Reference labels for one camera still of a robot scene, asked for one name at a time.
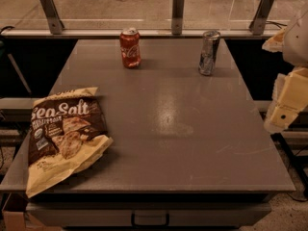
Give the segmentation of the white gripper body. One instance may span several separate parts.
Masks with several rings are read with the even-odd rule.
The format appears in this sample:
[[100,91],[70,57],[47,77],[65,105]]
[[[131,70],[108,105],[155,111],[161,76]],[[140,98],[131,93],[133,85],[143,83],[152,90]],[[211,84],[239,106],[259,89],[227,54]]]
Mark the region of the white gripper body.
[[308,12],[300,11],[288,24],[283,40],[283,59],[308,66]]

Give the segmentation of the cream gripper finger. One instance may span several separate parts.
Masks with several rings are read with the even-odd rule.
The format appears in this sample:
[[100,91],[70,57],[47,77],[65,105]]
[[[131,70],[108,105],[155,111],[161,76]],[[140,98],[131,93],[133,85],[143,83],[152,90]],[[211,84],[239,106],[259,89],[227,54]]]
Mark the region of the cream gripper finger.
[[264,127],[271,134],[286,130],[308,107],[308,69],[295,67],[288,75],[279,73]]
[[262,49],[271,53],[281,52],[286,29],[279,30],[274,36],[267,39],[262,45]]

